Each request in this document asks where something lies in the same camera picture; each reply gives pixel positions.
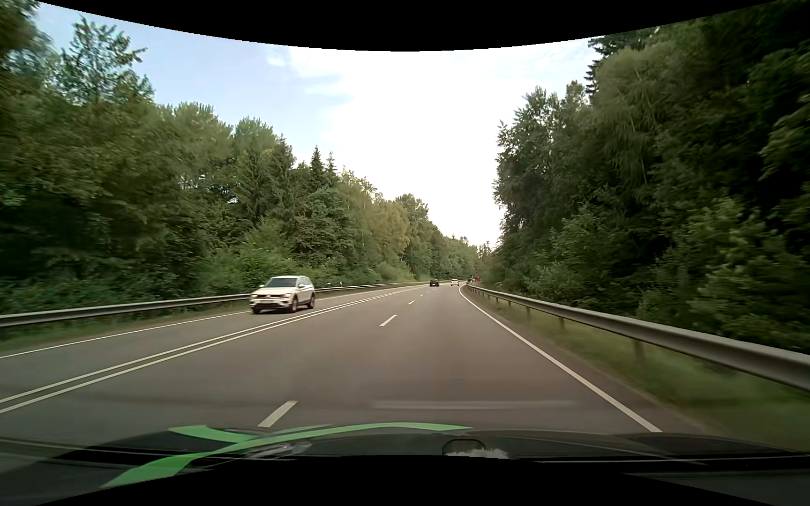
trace white car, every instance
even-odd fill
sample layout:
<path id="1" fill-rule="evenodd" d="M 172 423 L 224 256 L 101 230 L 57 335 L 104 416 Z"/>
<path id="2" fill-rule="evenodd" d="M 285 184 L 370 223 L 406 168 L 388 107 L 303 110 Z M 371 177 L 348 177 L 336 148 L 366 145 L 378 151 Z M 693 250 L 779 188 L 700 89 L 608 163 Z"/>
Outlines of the white car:
<path id="1" fill-rule="evenodd" d="M 308 309 L 314 308 L 314 284 L 305 275 L 272 277 L 248 297 L 252 314 L 258 314 L 263 309 L 283 309 L 295 313 L 302 304 L 307 305 Z"/>

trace white cloud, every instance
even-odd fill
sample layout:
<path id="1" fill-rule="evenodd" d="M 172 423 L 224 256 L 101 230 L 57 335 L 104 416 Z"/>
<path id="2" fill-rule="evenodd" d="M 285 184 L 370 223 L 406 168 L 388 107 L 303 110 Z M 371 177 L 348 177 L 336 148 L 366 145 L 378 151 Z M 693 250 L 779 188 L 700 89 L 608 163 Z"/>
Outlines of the white cloud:
<path id="1" fill-rule="evenodd" d="M 387 198 L 413 193 L 444 234 L 495 244 L 500 121 L 510 122 L 535 86 L 562 95 L 594 57 L 586 40 L 570 40 L 466 52 L 289 48 L 286 64 L 301 76 L 338 77 L 311 92 L 352 97 L 330 113 L 325 155 L 332 150 Z"/>

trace metal guardrail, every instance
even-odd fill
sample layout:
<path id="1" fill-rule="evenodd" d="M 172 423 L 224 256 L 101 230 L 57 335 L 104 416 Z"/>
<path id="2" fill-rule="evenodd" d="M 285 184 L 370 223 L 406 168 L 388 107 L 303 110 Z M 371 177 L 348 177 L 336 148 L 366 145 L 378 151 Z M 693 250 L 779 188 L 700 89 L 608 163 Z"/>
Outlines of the metal guardrail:
<path id="1" fill-rule="evenodd" d="M 365 290 L 367 288 L 383 288 L 408 284 L 423 284 L 427 281 L 409 281 L 405 283 L 362 284 L 358 286 L 334 286 L 332 288 L 315 288 L 315 292 L 334 292 L 338 290 Z M 198 305 L 215 305 L 245 301 L 251 293 L 237 293 L 234 295 L 217 295 L 212 297 L 196 297 L 193 299 L 175 299 L 173 301 L 154 301 L 149 303 L 133 303 L 128 305 L 108 305 L 74 309 L 61 309 L 55 311 L 41 311 L 37 313 L 18 313 L 0 315 L 0 328 L 15 327 L 17 325 L 30 325 L 33 323 L 48 323 L 59 320 L 77 320 L 120 313 L 136 313 L 153 311 L 157 309 L 173 309 Z"/>
<path id="2" fill-rule="evenodd" d="M 630 339 L 725 365 L 744 373 L 810 392 L 810 355 L 804 353 L 723 338 L 685 328 L 670 327 L 650 321 L 547 303 L 520 295 L 480 288 L 476 284 L 467 284 L 466 287 L 489 297 L 608 330 Z"/>

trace sky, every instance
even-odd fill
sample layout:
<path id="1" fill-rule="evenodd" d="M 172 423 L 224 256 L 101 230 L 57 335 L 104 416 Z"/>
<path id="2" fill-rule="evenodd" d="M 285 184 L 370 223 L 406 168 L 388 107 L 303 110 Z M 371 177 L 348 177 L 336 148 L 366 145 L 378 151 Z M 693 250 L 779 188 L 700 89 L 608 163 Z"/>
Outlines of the sky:
<path id="1" fill-rule="evenodd" d="M 236 124 L 258 118 L 308 161 L 317 146 L 392 199 L 412 193 L 447 236 L 500 234 L 496 137 L 524 95 L 559 97 L 596 57 L 586 40 L 463 52 L 354 52 L 276 46 L 167 30 L 41 4 L 37 25 L 66 47 L 74 22 L 116 25 L 161 104 L 198 102 Z"/>

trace roadside grass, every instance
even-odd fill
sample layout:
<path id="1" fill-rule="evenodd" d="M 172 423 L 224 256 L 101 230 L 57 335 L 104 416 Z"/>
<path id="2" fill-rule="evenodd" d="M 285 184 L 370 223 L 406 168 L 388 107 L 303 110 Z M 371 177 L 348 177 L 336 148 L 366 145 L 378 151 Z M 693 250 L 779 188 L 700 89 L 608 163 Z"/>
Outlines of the roadside grass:
<path id="1" fill-rule="evenodd" d="M 524 306 L 497 303 L 470 290 L 465 294 L 714 435 L 810 453 L 809 393 L 548 313 L 528 313 Z"/>

